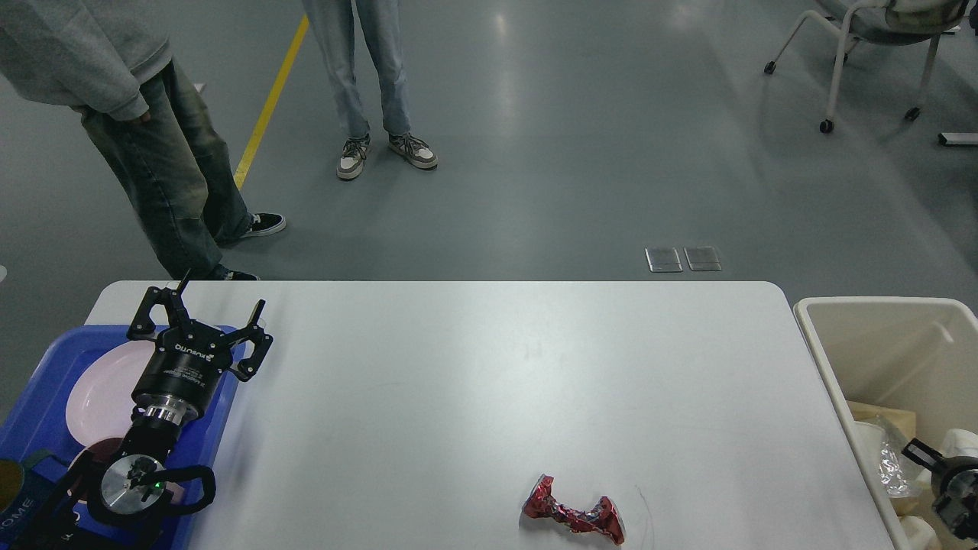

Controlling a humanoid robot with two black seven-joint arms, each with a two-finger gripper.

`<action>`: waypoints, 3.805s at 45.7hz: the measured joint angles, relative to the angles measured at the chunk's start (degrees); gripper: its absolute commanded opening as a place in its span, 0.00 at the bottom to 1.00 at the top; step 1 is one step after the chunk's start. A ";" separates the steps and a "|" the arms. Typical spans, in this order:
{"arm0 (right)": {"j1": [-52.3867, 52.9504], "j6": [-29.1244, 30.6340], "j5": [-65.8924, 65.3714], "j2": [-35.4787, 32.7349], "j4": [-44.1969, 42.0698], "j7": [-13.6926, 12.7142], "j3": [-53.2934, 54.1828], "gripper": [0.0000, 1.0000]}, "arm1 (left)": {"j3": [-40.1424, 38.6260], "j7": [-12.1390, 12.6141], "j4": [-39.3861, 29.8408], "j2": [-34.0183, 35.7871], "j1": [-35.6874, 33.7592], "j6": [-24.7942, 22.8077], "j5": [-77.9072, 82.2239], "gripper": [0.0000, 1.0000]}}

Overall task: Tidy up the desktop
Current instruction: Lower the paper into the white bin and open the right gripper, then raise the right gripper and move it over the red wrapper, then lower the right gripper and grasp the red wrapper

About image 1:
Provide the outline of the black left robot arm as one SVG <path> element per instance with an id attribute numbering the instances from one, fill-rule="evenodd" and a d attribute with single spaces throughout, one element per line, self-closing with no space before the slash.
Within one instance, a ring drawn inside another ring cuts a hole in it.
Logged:
<path id="1" fill-rule="evenodd" d="M 273 342 L 264 302 L 231 330 L 193 319 L 185 288 L 151 286 L 127 328 L 74 328 L 45 353 L 2 424 L 4 549 L 185 546 L 235 380 Z"/>

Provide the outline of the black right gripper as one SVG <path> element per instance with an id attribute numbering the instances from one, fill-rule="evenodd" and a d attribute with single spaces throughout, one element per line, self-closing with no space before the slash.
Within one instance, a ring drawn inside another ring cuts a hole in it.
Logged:
<path id="1" fill-rule="evenodd" d="M 977 459 L 944 458 L 943 454 L 913 438 L 902 456 L 932 474 L 932 509 L 958 539 L 977 539 Z"/>

